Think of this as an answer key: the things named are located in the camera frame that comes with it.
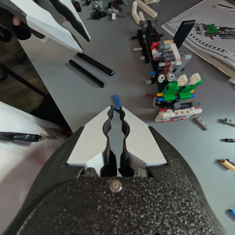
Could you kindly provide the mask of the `tan lego piece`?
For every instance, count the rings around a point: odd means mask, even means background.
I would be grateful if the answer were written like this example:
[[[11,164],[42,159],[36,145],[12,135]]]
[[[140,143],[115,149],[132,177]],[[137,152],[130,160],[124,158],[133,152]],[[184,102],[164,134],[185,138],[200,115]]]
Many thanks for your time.
[[[235,162],[229,160],[229,159],[221,159],[220,163],[224,165],[227,169],[231,171],[235,171]]]

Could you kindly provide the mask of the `brown lego axle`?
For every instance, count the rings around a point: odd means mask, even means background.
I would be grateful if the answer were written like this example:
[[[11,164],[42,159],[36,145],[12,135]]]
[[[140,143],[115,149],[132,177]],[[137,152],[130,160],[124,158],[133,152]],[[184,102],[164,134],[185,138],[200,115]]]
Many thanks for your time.
[[[116,3],[113,2],[113,1],[110,1],[110,4],[111,4],[113,7],[115,7],[116,9],[118,9],[119,11],[122,12],[122,8],[121,8],[118,4],[116,4]]]

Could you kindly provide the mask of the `grey lego axle connector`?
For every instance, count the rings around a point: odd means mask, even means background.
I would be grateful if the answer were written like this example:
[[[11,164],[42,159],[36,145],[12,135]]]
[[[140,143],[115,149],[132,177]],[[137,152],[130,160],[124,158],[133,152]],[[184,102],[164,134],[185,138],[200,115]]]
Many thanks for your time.
[[[122,17],[125,18],[126,15],[123,13],[120,13],[119,10],[113,9],[113,8],[108,8],[108,11],[106,12],[108,15],[116,14],[116,17]]]

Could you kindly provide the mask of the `clear badge holder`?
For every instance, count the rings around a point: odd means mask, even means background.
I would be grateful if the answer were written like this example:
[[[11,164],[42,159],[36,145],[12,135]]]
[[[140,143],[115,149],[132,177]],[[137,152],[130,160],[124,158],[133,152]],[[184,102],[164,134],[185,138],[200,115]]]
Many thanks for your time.
[[[71,131],[65,131],[61,128],[50,128],[50,138],[52,140],[57,140],[60,143],[64,144],[67,142],[67,140],[72,136]]]

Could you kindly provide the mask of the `black and grey lego subassembly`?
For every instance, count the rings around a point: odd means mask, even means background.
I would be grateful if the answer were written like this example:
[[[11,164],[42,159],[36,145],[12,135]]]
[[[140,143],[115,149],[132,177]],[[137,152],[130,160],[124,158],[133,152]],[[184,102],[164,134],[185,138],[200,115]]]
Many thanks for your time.
[[[81,5],[77,0],[71,0],[72,5],[74,6],[76,12],[81,12]]]

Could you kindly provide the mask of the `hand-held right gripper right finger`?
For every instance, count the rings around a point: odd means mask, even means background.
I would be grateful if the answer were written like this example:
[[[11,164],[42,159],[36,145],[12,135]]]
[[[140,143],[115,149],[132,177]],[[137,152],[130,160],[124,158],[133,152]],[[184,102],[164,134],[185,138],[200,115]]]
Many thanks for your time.
[[[124,107],[120,107],[120,120],[124,134],[121,169],[131,168],[136,171],[138,168],[167,163],[150,126]]]

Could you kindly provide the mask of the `partly built lego model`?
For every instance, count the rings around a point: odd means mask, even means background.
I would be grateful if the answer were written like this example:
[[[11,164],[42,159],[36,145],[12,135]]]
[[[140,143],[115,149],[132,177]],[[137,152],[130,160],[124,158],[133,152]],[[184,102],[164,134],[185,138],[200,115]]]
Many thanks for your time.
[[[167,122],[184,120],[202,113],[200,102],[192,100],[195,97],[194,90],[202,84],[203,79],[199,73],[190,78],[180,75],[186,64],[191,60],[191,54],[179,52],[179,48],[195,25],[195,20],[181,22],[172,40],[161,40],[163,34],[156,31],[157,20],[140,21],[137,35],[131,37],[137,39],[140,44],[141,61],[151,63],[151,79],[146,84],[156,84],[157,94],[153,97],[153,107],[159,108],[155,122]]]

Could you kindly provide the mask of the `black solid long lego beam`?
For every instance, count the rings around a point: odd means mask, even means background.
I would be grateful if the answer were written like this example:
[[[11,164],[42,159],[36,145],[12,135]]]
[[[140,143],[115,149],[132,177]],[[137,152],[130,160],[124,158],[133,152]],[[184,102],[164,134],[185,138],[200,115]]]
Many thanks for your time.
[[[77,56],[84,61],[88,62],[92,66],[96,67],[97,69],[101,70],[102,72],[106,73],[109,76],[113,76],[114,71],[109,69],[108,67],[104,66],[103,64],[99,63],[98,61],[94,60],[93,58],[87,56],[84,53],[77,53]]]

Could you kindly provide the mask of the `white straight long lego beam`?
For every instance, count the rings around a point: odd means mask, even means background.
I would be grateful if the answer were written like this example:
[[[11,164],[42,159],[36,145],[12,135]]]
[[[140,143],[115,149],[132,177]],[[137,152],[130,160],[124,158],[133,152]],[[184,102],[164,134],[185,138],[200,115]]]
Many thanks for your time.
[[[137,2],[137,6],[141,8],[145,13],[147,13],[149,16],[152,18],[157,17],[157,12],[154,11],[152,8],[150,8],[148,5],[146,5],[144,2],[141,0],[135,0]]]

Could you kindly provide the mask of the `person's dark trousers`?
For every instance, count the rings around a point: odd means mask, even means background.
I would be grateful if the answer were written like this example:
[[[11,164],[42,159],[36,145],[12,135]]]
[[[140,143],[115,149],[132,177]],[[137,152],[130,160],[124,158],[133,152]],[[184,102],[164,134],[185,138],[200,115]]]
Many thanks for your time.
[[[50,93],[43,98],[42,103],[30,114],[54,123],[65,131],[72,131]]]

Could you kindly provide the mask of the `black lego frame piece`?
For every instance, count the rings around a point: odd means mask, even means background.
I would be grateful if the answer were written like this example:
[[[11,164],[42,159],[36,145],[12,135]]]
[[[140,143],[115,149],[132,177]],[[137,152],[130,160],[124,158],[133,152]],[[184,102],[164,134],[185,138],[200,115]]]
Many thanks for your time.
[[[105,11],[101,11],[99,9],[93,9],[93,13],[90,15],[91,19],[101,19],[101,18],[104,18],[106,17],[107,14]]]

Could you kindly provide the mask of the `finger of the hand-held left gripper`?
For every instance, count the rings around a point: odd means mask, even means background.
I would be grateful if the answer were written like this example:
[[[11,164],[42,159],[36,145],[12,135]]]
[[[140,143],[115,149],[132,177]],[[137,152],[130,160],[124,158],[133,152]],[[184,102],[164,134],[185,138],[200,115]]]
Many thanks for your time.
[[[38,5],[47,10],[59,25],[68,20],[72,27],[90,42],[90,35],[70,0],[38,0]]]
[[[16,10],[24,16],[27,25],[46,37],[77,52],[83,52],[82,47],[77,42],[71,32],[61,26],[51,15],[51,13],[33,0],[11,0]]]

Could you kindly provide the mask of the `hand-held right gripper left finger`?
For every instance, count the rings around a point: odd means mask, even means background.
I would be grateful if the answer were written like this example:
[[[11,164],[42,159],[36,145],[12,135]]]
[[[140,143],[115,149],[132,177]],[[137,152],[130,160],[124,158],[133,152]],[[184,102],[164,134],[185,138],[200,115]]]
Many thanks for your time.
[[[110,139],[113,118],[113,105],[90,120],[83,128],[68,160],[70,166],[93,168],[101,176],[101,169],[108,165],[110,156]]]

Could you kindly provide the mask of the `black holed long lego beam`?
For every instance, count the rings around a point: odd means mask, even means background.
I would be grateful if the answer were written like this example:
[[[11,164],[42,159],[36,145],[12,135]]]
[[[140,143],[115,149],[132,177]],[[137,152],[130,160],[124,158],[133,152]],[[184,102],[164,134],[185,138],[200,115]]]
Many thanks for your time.
[[[81,67],[78,63],[76,63],[73,60],[69,60],[69,64],[75,68],[77,71],[81,72],[83,75],[85,75],[87,78],[89,78],[93,83],[95,83],[96,85],[98,85],[100,88],[104,88],[104,83],[99,80],[97,77],[95,77],[94,75],[92,75],[90,72],[88,72],[86,69],[84,69],[83,67]]]

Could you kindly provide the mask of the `lego instruction booklet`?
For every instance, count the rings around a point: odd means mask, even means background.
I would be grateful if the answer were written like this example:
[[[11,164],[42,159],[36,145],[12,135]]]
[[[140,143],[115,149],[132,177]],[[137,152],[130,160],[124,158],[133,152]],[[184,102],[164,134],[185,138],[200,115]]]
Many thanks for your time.
[[[174,36],[185,20],[195,20],[195,25],[184,46],[235,79],[235,5],[204,0],[161,27]]]

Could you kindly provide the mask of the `tan lego pin connector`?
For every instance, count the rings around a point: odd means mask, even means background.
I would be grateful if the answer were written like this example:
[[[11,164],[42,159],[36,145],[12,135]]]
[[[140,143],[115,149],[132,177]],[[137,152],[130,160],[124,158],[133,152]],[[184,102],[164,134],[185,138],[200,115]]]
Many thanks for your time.
[[[205,130],[210,131],[210,128],[204,123],[201,117],[195,119]]]

